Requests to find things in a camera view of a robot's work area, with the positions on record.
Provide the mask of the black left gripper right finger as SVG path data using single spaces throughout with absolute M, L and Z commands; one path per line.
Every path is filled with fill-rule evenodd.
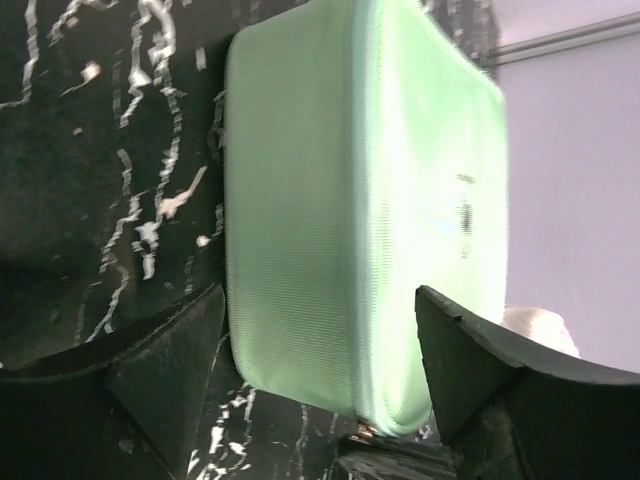
M 638 478 L 638 374 L 549 349 L 426 286 L 415 312 L 458 478 Z

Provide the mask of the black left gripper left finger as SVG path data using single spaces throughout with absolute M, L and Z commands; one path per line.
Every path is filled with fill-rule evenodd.
M 2 371 L 2 478 L 185 478 L 224 317 L 224 291 L 211 285 Z

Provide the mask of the mint green medicine case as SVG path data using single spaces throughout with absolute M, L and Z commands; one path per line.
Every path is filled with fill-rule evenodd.
M 504 98 L 415 1 L 311 1 L 239 31 L 225 74 L 233 358 L 253 387 L 415 432 L 429 286 L 500 321 Z

